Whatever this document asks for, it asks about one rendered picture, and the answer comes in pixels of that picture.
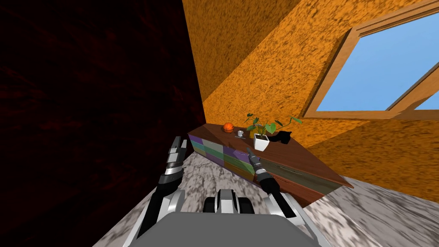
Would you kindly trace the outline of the brown dresser with coloured drawers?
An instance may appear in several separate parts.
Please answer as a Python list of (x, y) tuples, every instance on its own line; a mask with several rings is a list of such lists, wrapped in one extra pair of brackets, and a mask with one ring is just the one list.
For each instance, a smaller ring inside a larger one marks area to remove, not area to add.
[[(226, 170), (258, 185), (253, 167), (223, 153), (223, 146), (246, 152), (253, 139), (244, 131), (244, 139), (225, 133), (221, 125), (206, 123), (188, 133), (194, 151)], [(282, 192), (292, 195), (303, 208), (342, 186), (352, 187), (294, 139), (288, 144), (270, 142), (264, 151), (254, 151), (264, 167), (278, 182)]]

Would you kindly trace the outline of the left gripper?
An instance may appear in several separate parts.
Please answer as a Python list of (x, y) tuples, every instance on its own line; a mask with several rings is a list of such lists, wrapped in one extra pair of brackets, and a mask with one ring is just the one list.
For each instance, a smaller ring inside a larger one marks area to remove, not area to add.
[(180, 146), (181, 137), (177, 136), (171, 145), (169, 151), (166, 169), (181, 166), (187, 150), (187, 139), (182, 141)]

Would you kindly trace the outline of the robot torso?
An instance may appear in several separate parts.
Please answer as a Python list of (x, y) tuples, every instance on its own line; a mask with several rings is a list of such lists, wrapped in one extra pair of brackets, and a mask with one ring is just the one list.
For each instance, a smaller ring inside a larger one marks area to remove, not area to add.
[(246, 214), (232, 190), (208, 197), (201, 213), (170, 212), (133, 241), (134, 247), (317, 247), (304, 225), (275, 214)]

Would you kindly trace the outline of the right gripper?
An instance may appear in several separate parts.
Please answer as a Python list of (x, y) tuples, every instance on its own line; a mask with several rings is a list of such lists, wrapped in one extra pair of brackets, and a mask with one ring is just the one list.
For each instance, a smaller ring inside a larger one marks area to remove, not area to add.
[(260, 163), (259, 158), (251, 151), (250, 148), (247, 148), (247, 152), (248, 152), (248, 158), (250, 164), (252, 165), (255, 173), (256, 174), (265, 173), (266, 170), (263, 168), (262, 164)]

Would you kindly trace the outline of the black angular object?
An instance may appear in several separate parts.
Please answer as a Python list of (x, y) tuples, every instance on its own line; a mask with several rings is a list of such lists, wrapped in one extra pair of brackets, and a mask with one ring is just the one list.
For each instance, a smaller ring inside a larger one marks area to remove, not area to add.
[(271, 142), (281, 142), (282, 144), (288, 144), (291, 140), (291, 131), (279, 131), (274, 136), (269, 136), (268, 140)]

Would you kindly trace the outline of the purple drawer front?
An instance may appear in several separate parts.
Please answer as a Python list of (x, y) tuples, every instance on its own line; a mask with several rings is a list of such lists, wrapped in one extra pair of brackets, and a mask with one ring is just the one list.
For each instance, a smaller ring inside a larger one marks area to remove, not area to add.
[(225, 155), (232, 157), (232, 158), (238, 159), (244, 163), (250, 164), (250, 161), (248, 158), (248, 153), (246, 153), (246, 152), (238, 151), (234, 148), (223, 146), (223, 153)]

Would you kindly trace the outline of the wooden framed window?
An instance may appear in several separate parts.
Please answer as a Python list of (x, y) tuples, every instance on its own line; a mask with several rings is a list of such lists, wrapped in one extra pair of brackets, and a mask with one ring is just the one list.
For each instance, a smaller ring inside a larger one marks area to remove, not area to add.
[(439, 0), (351, 28), (304, 117), (439, 121)]

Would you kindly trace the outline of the green plant in white pot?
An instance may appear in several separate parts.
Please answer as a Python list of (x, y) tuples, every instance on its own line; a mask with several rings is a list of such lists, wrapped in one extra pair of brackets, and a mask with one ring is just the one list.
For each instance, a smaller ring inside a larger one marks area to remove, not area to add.
[(269, 137), (267, 136), (268, 133), (273, 134), (275, 131), (290, 125), (293, 120), (302, 124), (301, 120), (292, 116), (289, 117), (289, 122), (287, 124), (282, 124), (278, 120), (275, 120), (271, 123), (268, 121), (266, 123), (262, 123), (260, 119), (258, 117), (254, 117), (252, 113), (247, 114), (245, 123), (249, 120), (251, 120), (252, 123), (247, 127), (247, 131), (250, 131), (250, 137), (253, 137), (254, 149), (257, 151), (264, 151), (267, 148), (270, 142)]

